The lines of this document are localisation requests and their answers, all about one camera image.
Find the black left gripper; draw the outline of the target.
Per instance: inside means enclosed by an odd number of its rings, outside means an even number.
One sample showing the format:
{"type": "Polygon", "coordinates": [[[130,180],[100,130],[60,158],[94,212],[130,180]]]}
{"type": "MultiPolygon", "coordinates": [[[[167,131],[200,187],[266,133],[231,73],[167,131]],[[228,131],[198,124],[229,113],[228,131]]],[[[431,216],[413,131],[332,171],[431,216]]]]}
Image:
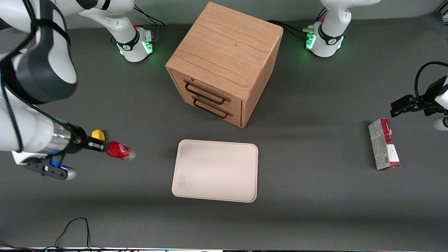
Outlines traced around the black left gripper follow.
{"type": "Polygon", "coordinates": [[[419,111],[423,107],[426,116],[435,113],[447,115],[447,78],[440,78],[430,84],[423,95],[405,95],[402,99],[391,103],[390,115],[395,118],[403,113],[419,111]]]}

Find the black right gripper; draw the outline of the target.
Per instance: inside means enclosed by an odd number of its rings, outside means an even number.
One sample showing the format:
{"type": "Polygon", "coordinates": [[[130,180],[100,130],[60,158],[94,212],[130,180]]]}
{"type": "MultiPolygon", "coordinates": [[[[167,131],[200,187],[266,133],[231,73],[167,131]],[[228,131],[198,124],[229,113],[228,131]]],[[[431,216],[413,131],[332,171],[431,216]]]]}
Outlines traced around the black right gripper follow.
{"type": "Polygon", "coordinates": [[[74,135],[71,135],[70,142],[65,148],[65,152],[68,154],[78,153],[85,146],[88,150],[98,151],[104,153],[104,141],[100,139],[87,139],[85,130],[77,125],[67,123],[67,126],[72,130],[74,135]]]}

